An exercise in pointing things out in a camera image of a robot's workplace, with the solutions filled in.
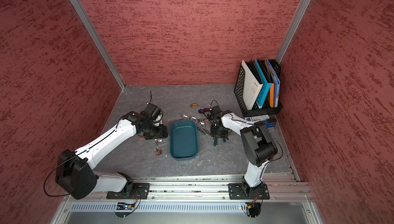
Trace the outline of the silver spoon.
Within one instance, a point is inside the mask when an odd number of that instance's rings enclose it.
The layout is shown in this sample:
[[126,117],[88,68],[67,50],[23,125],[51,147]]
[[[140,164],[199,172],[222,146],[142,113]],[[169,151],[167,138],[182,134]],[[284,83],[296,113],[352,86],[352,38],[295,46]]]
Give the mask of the silver spoon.
[[182,119],[183,120],[192,120],[193,122],[196,121],[196,117],[193,115],[187,115],[187,114],[182,114]]

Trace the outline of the teal plastic storage box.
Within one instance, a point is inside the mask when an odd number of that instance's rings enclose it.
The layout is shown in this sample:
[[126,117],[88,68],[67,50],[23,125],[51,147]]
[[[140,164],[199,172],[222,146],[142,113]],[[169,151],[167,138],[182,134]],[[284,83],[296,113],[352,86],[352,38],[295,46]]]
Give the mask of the teal plastic storage box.
[[192,120],[178,120],[170,127],[170,154],[175,160],[189,160],[199,153],[197,126]]

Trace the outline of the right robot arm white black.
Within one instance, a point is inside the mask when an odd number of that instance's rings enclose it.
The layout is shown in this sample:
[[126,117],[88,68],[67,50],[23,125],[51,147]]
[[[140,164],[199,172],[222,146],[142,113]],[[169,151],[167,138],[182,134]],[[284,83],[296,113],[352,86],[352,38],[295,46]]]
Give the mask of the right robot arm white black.
[[210,114],[210,134],[226,140],[230,132],[241,137],[248,168],[243,176],[246,188],[253,190],[263,183],[262,175],[268,164],[276,160],[275,156],[282,147],[277,139],[269,132],[263,121],[252,122],[234,113],[225,111]]

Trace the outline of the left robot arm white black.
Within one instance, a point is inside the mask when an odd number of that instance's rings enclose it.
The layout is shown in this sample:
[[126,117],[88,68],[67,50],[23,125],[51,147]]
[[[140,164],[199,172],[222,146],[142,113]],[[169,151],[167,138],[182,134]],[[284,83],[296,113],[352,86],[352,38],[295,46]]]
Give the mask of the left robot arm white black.
[[55,183],[74,199],[82,199],[96,192],[106,192],[118,199],[135,197],[130,176],[121,172],[97,173],[95,168],[110,152],[131,137],[156,141],[167,138],[167,127],[162,123],[163,115],[160,108],[140,113],[131,111],[94,141],[74,151],[63,151],[58,157]]

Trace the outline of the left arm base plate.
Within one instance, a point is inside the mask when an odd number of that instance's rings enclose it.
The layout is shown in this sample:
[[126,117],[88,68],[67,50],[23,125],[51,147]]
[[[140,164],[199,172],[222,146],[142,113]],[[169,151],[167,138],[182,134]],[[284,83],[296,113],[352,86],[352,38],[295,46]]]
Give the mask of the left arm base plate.
[[120,192],[108,192],[107,199],[145,200],[150,189],[149,183],[127,183]]

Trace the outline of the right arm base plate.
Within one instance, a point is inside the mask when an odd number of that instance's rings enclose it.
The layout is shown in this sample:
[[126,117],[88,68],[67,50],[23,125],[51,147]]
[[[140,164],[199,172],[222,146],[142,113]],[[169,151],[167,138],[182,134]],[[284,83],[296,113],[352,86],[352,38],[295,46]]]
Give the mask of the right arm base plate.
[[229,198],[235,199],[250,199],[250,200],[269,200],[270,195],[267,184],[261,183],[256,187],[250,187],[247,183],[243,184],[229,184],[228,185]]

